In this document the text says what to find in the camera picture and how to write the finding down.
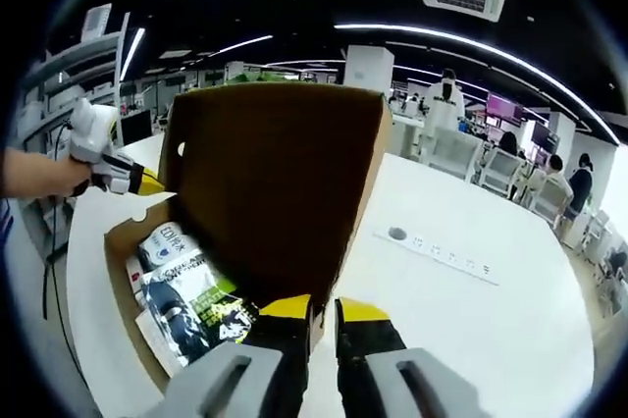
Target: person in white shirt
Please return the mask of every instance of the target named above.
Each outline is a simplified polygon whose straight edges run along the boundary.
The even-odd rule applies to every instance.
[[[428,88],[424,103],[430,111],[425,118],[422,135],[433,137],[436,128],[458,130],[458,123],[464,119],[464,99],[455,85],[453,70],[445,70],[441,82]]]
[[[565,207],[573,197],[571,185],[561,173],[562,159],[558,155],[549,157],[548,165],[545,170],[536,168],[530,178],[526,182],[526,200],[530,200],[543,187],[546,180],[553,180],[565,191],[567,198],[565,199]]]

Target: box flap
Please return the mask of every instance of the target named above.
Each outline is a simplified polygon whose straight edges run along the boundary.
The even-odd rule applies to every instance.
[[[177,96],[160,179],[187,228],[258,301],[327,301],[370,195],[391,116],[382,95],[260,82]],[[178,150],[184,144],[183,156]]]

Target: ceiling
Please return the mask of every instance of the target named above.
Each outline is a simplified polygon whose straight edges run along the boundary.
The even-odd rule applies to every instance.
[[[203,58],[193,67],[220,68],[232,60],[258,64],[339,60],[349,44],[384,45],[395,55],[397,65],[435,73],[454,68],[459,78],[527,107],[561,110],[562,105],[568,109],[562,112],[573,112],[582,121],[579,128],[588,127],[595,136],[611,141],[608,132],[572,97],[502,57],[406,31],[334,29],[347,23],[417,26],[491,45],[558,79],[597,111],[627,114],[622,91],[628,90],[628,72],[620,51],[628,47],[619,32],[628,30],[628,21],[613,0],[505,0],[497,23],[428,8],[422,0],[75,0],[50,35],[49,48],[56,51],[76,43],[86,9],[107,2],[114,5],[110,24],[118,24],[124,12],[131,12],[129,44],[138,27],[146,29],[127,78],[141,78],[151,68],[177,70],[183,61],[202,58],[197,53],[216,52],[267,34],[273,38]],[[159,59],[164,51],[180,48],[192,52],[179,59]],[[495,69],[523,79],[549,97]],[[394,79],[406,78],[436,79],[394,71]],[[621,140],[628,141],[627,129],[609,125]]]

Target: power strip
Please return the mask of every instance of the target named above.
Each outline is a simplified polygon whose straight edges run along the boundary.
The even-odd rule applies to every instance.
[[[430,242],[421,235],[407,232],[400,227],[377,230],[374,235],[416,254],[426,256],[437,263],[445,264],[456,271],[461,271],[493,286],[499,286],[495,270],[489,264],[470,259],[461,253],[455,253],[445,246]]]

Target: black cable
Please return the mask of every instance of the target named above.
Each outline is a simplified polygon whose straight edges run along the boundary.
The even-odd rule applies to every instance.
[[[59,134],[57,135],[57,141],[55,143],[55,152],[54,152],[54,159],[55,161],[57,160],[57,153],[59,151],[59,141],[61,140],[61,134],[63,133],[63,130],[65,128],[68,128],[70,125],[69,123],[65,122],[61,125],[61,128],[59,129]],[[51,255],[54,255],[55,252],[55,245],[57,244],[57,201],[55,200],[55,203],[52,207],[52,249],[51,249]],[[82,374],[82,371],[79,367],[79,362],[77,361],[77,359],[75,358],[75,354],[72,351],[72,347],[70,346],[70,340],[68,339],[68,333],[66,332],[66,325],[63,321],[63,315],[61,313],[61,301],[59,299],[59,287],[57,286],[57,272],[55,270],[55,261],[49,261],[48,257],[46,258],[46,262],[45,262],[45,268],[44,268],[44,289],[43,289],[43,306],[44,306],[44,319],[48,319],[47,318],[47,292],[48,292],[48,271],[52,271],[52,283],[53,286],[55,288],[55,300],[57,302],[57,312],[59,313],[59,323],[61,324],[61,333],[63,334],[63,339],[66,342],[66,347],[68,348],[68,352],[70,353],[70,357],[72,358],[72,362],[74,362],[75,367],[77,368],[77,372],[80,375],[80,378],[82,379],[83,383],[85,384],[85,386],[89,389],[89,386],[87,385],[87,381],[85,380],[85,376]]]

